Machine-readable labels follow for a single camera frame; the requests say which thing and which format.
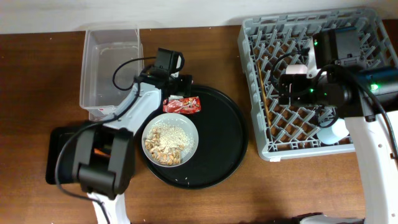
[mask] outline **wooden table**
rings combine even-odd
[[[398,21],[385,21],[398,47]],[[141,30],[144,55],[183,52],[183,73],[229,95],[249,125],[239,169],[221,184],[182,190],[136,162],[126,190],[133,223],[248,223],[309,212],[364,217],[354,153],[265,162],[257,154],[250,99],[239,59],[240,26]],[[96,223],[91,203],[45,182],[50,132],[82,121],[79,107],[84,32],[0,35],[0,223]],[[66,189],[81,192],[70,184]]]

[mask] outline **black plate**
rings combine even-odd
[[[161,167],[151,163],[139,147],[148,168],[159,179],[183,189],[203,189],[227,179],[239,167],[248,146],[248,131],[238,106],[224,93],[193,85],[191,95],[199,96],[201,102],[199,113],[186,115],[199,134],[192,158],[178,167]]]
[[[45,172],[45,181],[48,184],[55,184],[55,164],[58,155],[66,141],[79,130],[80,126],[56,128],[51,132],[49,156],[47,158],[47,171]],[[61,184],[73,183],[72,167],[73,158],[75,158],[76,140],[66,148],[65,154],[60,162],[59,177]]]

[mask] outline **clear plastic container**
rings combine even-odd
[[[122,27],[86,31],[80,82],[80,106],[90,112],[90,120],[99,120],[112,113],[129,94],[112,83],[120,64],[142,57],[139,29]],[[142,70],[143,62],[125,65],[115,82],[126,88]]]

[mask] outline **nuts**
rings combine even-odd
[[[181,163],[181,151],[185,145],[176,144],[173,147],[166,147],[160,143],[160,128],[152,128],[145,140],[145,148],[151,153],[151,157],[162,165],[176,165]]]

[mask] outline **wooden stick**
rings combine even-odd
[[[257,62],[257,69],[259,70],[259,78],[260,78],[260,85],[261,85],[261,92],[262,92],[262,100],[264,102],[264,107],[266,109],[266,116],[267,116],[268,126],[271,127],[271,121],[269,120],[269,111],[268,111],[268,106],[267,106],[266,90],[264,88],[264,82],[262,81],[262,75],[261,75],[260,61]]]

